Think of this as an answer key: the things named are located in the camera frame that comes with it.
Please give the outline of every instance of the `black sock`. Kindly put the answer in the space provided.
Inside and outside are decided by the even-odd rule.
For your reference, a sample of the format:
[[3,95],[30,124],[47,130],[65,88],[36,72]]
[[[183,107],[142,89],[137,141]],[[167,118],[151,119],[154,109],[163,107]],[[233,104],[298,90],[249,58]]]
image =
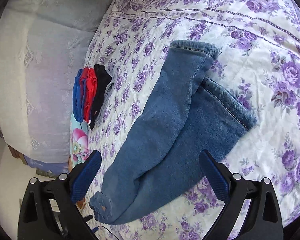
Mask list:
[[94,65],[94,72],[97,76],[97,92],[93,99],[93,103],[91,106],[91,123],[90,123],[90,129],[94,128],[94,122],[96,121],[96,118],[99,115],[100,109],[102,107],[104,98],[105,98],[105,91],[107,85],[111,82],[112,78],[108,74],[108,72],[105,70],[105,65]]

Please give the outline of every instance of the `cable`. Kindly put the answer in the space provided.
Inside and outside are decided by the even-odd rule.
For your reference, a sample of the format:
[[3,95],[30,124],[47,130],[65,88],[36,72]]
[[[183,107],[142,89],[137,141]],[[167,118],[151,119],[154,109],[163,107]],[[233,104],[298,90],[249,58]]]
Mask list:
[[98,226],[98,227],[96,227],[96,228],[93,228],[92,229],[92,232],[93,233],[95,233],[95,232],[97,232],[98,230],[99,230],[99,228],[105,228],[105,229],[107,229],[108,230],[108,232],[111,234],[111,235],[113,235],[116,239],[118,239],[119,240],[119,238],[117,238],[108,228],[106,228],[106,227],[104,227],[104,226]]

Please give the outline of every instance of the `floral bedspread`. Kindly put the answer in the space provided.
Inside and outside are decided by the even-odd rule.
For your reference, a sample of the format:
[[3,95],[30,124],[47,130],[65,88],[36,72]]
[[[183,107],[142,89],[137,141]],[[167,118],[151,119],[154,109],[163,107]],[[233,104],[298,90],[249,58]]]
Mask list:
[[[89,133],[90,152],[99,150],[103,160],[87,199],[101,189],[103,174],[142,114],[169,44],[182,39],[220,49],[208,76],[258,119],[223,162],[246,179],[269,177],[283,224],[289,224],[300,215],[300,10],[293,0],[114,0],[85,60],[86,66],[105,64],[115,79],[103,122]],[[203,178],[140,220],[105,226],[119,239],[202,239],[222,206]],[[246,201],[230,239],[248,206]],[[87,206],[83,214],[92,210]],[[96,234],[112,238],[103,228]]]

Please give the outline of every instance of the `jeans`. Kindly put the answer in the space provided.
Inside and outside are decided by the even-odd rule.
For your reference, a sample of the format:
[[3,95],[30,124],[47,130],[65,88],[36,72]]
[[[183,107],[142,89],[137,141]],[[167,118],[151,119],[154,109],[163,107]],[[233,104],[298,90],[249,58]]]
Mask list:
[[142,115],[130,129],[102,190],[90,199],[95,219],[123,224],[177,198],[202,179],[199,153],[216,161],[256,123],[205,72],[218,55],[211,44],[173,41]]

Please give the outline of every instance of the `screw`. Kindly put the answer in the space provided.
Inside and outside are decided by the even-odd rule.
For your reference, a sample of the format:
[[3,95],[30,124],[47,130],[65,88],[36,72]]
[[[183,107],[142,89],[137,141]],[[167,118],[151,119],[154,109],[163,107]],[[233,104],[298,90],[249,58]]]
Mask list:
[[264,183],[266,184],[270,184],[271,180],[269,178],[263,178]]
[[62,174],[60,174],[60,176],[59,176],[59,179],[60,179],[60,180],[65,180],[66,178],[68,178],[68,174],[66,174],[66,173],[62,173]]
[[241,179],[241,175],[239,173],[234,173],[232,175],[232,177],[235,179],[235,180],[240,180]]
[[34,183],[36,183],[37,182],[37,178],[32,178],[32,179],[30,179],[30,184],[34,184]]

